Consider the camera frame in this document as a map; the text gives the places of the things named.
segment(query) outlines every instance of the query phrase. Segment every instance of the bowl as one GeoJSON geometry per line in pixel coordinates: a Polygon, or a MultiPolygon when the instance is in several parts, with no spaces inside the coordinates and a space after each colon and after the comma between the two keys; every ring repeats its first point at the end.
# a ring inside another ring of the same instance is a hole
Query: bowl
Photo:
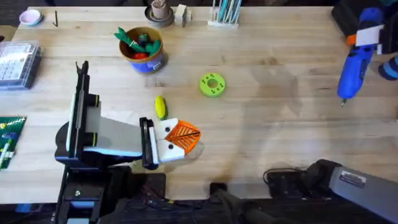
{"type": "Polygon", "coordinates": [[[19,15],[21,24],[34,26],[43,19],[43,15],[36,9],[29,9],[19,15]]]}

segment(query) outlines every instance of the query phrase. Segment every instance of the pen holder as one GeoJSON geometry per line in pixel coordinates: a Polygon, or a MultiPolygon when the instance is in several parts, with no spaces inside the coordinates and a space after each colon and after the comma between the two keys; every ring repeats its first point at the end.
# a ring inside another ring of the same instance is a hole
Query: pen holder
{"type": "Polygon", "coordinates": [[[133,69],[142,74],[151,74],[159,71],[164,66],[163,40],[160,34],[149,27],[136,27],[126,32],[127,36],[132,40],[138,40],[140,34],[148,34],[149,41],[160,40],[160,47],[156,53],[144,58],[133,59],[135,51],[126,43],[120,41],[119,49],[123,57],[130,63],[133,69]]]}

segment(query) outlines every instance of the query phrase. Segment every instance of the black floor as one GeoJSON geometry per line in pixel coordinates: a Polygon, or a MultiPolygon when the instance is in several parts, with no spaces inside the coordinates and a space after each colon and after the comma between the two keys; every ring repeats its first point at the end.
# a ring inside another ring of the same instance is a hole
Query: black floor
{"type": "MultiPolygon", "coordinates": [[[[306,224],[388,224],[369,211],[343,199],[331,201],[275,201],[257,200],[264,211],[273,217],[284,217],[298,223],[306,224]]],[[[181,207],[147,207],[138,201],[131,201],[122,214],[122,224],[229,224],[223,206],[217,203],[194,201],[188,203],[194,210],[181,207]]],[[[55,204],[46,204],[40,212],[18,214],[15,212],[1,211],[0,223],[2,224],[45,224],[52,222],[55,204]]]]}

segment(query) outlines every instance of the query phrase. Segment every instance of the plastic storage box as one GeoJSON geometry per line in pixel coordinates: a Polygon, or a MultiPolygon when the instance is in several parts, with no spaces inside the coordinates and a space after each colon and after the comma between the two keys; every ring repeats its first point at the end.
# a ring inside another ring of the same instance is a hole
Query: plastic storage box
{"type": "Polygon", "coordinates": [[[35,79],[41,60],[37,41],[0,43],[0,90],[26,90],[35,79]]]}

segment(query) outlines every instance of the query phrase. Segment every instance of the white label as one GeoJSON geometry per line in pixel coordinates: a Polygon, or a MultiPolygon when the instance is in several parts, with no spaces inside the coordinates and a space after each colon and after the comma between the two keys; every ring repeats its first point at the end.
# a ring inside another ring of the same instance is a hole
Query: white label
{"type": "Polygon", "coordinates": [[[353,174],[348,171],[341,171],[340,180],[345,181],[349,184],[355,185],[357,187],[363,187],[366,183],[366,178],[357,174],[353,174]]]}
{"type": "Polygon", "coordinates": [[[21,78],[31,47],[30,44],[4,46],[0,52],[0,81],[21,78]]]}

